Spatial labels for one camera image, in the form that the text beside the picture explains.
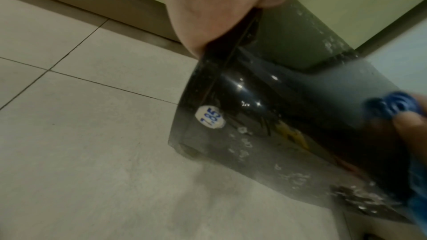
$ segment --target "price sticker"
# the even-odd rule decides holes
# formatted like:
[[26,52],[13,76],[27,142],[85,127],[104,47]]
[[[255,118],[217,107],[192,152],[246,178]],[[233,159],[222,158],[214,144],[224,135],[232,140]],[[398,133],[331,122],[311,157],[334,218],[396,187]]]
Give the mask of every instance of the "price sticker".
[[197,120],[208,128],[222,128],[226,121],[215,106],[204,105],[199,107],[195,114]]

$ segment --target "fingernail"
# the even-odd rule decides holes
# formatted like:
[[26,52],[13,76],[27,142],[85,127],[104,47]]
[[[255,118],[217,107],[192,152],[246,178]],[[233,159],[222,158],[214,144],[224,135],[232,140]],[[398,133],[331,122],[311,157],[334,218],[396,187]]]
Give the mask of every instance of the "fingernail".
[[396,128],[410,128],[425,123],[424,117],[416,112],[401,112],[393,118]]

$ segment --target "tile floor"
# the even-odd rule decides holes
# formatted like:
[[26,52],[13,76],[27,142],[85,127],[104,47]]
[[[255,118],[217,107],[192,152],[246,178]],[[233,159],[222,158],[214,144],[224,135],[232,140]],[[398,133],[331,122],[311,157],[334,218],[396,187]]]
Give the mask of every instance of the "tile floor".
[[[0,7],[0,240],[351,239],[337,213],[167,145],[196,65],[179,44],[53,0]],[[348,220],[352,240],[425,239]]]

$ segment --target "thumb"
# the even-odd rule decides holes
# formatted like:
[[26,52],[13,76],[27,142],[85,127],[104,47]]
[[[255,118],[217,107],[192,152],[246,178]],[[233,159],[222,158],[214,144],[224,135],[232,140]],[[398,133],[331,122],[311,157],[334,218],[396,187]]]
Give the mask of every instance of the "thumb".
[[427,165],[427,119],[415,112],[401,112],[393,124],[409,151]]

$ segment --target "printed number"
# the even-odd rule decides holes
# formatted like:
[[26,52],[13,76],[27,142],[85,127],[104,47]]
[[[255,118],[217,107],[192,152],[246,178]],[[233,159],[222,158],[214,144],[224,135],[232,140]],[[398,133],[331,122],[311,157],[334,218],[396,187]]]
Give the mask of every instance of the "printed number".
[[212,111],[212,108],[208,109],[208,113],[210,113],[211,115],[213,115],[216,118],[220,118],[221,117],[221,115],[219,113],[217,113],[216,111]]
[[214,116],[211,116],[210,114],[205,114],[205,116],[207,117],[207,118],[209,118],[209,119],[211,119],[212,121],[216,121],[217,120],[217,118],[216,117],[214,117]]
[[212,124],[211,124],[211,123],[209,123],[208,121],[206,121],[204,118],[201,118],[201,119],[200,119],[200,122],[205,122],[205,123],[207,123],[209,126],[212,126]]

